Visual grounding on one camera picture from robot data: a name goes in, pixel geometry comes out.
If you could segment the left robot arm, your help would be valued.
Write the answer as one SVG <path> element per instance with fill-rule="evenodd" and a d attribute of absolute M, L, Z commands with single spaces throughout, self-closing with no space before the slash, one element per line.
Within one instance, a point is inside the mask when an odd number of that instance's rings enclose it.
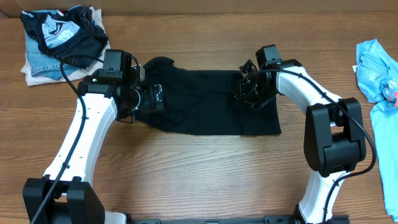
<path fill-rule="evenodd" d="M 31 223 L 131 223 L 128 213 L 105 210 L 93 190 L 96 162 L 114 121 L 162 111 L 160 84 L 143 85 L 135 56 L 108 49 L 103 67 L 72 89 L 77 105 L 55 159 L 40 179 L 27 179 L 22 196 Z"/>

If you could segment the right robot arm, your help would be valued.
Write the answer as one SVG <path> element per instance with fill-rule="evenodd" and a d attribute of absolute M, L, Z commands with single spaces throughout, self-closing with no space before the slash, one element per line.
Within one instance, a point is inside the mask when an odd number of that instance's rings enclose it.
<path fill-rule="evenodd" d="M 265 223 L 349 223 L 332 214 L 342 183 L 366 157 L 361 106 L 322 87 L 296 59 L 283 60 L 276 45 L 256 52 L 257 63 L 240 66 L 234 94 L 238 105 L 260 110 L 277 94 L 305 115 L 303 151 L 311 169 L 303 199 L 291 215 L 267 215 Z"/>

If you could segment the black t-shirt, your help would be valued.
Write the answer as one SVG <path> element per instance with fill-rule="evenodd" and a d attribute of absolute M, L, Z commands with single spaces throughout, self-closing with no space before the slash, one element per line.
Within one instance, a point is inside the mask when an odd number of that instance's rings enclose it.
<path fill-rule="evenodd" d="M 144 83 L 160 84 L 161 111 L 136 114 L 143 123 L 165 132 L 193 135 L 262 136 L 281 133 L 276 100 L 259 110 L 237 104 L 234 89 L 242 79 L 235 70 L 185 70 L 167 57 L 143 66 Z"/>

